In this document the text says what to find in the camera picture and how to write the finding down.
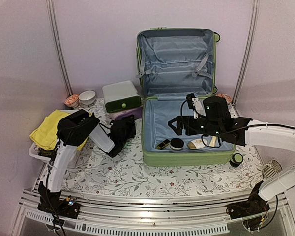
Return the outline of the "purple drawer box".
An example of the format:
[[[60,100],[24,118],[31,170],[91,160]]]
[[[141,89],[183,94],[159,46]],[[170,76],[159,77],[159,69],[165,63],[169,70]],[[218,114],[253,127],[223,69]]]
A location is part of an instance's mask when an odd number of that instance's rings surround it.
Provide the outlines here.
[[[123,110],[120,112],[112,113],[111,118],[113,120],[122,120],[125,117],[128,117],[130,115],[134,115],[134,119],[139,119],[142,117],[143,107],[137,107],[129,110]]]

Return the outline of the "white green drawer box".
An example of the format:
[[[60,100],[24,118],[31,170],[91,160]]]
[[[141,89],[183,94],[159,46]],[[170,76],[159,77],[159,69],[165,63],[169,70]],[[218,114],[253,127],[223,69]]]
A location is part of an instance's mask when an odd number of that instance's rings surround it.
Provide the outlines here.
[[[102,87],[107,113],[116,113],[140,107],[141,97],[132,81],[123,81]]]

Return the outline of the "green hard-shell suitcase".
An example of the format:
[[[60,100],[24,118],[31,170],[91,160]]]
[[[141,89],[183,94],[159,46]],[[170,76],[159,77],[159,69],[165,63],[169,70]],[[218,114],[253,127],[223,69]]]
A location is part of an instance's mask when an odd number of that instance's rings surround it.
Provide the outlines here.
[[[142,129],[142,149],[144,162],[157,167],[179,161],[176,150],[168,145],[163,150],[156,146],[165,139],[180,138],[184,141],[182,150],[187,162],[200,160],[199,150],[190,150],[187,144],[194,139],[212,136],[201,134],[187,136],[185,130],[178,136],[168,121],[184,115],[192,116],[193,110],[186,103],[188,94],[195,94],[200,101],[213,96],[215,87],[215,47],[218,34],[209,29],[151,29],[137,35],[138,76],[145,97],[142,119],[146,128]],[[233,152],[221,147],[205,147],[208,158],[205,164],[221,164],[230,161]]]

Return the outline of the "yellow garment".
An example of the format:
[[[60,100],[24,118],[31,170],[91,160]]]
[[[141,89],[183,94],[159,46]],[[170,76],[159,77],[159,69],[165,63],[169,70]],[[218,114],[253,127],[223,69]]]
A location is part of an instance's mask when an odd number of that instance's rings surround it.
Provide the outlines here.
[[[72,113],[54,110],[46,116],[40,126],[29,135],[30,139],[43,150],[52,151],[58,142],[58,123],[69,115],[72,115]],[[81,151],[87,140],[87,136],[84,135],[84,139],[81,140],[83,136],[79,134],[76,135],[76,133],[76,128],[65,127],[60,130],[60,139],[64,144],[77,146],[76,150]]]

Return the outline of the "white perforated plastic basket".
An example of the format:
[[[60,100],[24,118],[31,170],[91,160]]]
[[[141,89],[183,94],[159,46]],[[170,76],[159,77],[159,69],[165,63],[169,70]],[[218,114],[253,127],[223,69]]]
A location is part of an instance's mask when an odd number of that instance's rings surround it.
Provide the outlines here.
[[[69,110],[54,110],[44,118],[39,127],[32,131],[29,135],[29,138],[33,141],[33,145],[29,150],[30,156],[44,162],[49,162],[52,151],[58,141],[58,122],[72,113],[73,112]]]

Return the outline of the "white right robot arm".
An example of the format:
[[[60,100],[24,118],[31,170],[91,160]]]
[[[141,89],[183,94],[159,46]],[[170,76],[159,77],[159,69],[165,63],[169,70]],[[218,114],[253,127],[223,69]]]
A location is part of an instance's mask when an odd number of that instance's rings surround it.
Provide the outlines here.
[[[266,146],[295,152],[295,127],[261,122],[252,118],[231,118],[227,101],[212,96],[200,101],[194,94],[186,97],[192,116],[179,115],[168,122],[177,135],[185,130],[187,135],[202,134],[219,137],[227,143],[245,146]],[[295,167],[281,171],[277,177],[263,181],[257,188],[257,195],[247,200],[244,210],[255,214],[264,201],[295,186]]]

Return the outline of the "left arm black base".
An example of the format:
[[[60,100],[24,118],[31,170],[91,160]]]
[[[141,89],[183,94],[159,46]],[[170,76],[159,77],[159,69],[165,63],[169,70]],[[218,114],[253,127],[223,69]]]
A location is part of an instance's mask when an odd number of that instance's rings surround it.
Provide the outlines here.
[[[70,195],[66,199],[61,200],[61,192],[50,193],[45,188],[39,189],[38,192],[40,194],[40,201],[37,207],[39,211],[53,215],[56,213],[58,216],[71,219],[78,218],[81,204],[76,202]]]

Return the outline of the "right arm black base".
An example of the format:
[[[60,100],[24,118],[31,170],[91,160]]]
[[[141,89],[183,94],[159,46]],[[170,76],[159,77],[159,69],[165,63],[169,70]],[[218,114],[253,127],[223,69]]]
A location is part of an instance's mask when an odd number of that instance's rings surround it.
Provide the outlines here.
[[[263,181],[257,183],[245,201],[228,204],[226,213],[231,219],[248,217],[270,210],[267,201],[262,199],[258,193]]]

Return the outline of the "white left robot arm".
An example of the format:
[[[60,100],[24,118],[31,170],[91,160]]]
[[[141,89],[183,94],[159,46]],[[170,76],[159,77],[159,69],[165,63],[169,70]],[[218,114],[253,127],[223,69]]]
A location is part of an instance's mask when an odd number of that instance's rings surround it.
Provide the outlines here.
[[[48,164],[44,187],[51,193],[61,191],[62,180],[77,147],[90,138],[109,157],[117,156],[130,138],[136,135],[135,117],[113,120],[110,133],[101,127],[94,113],[78,110],[57,124],[57,142]]]

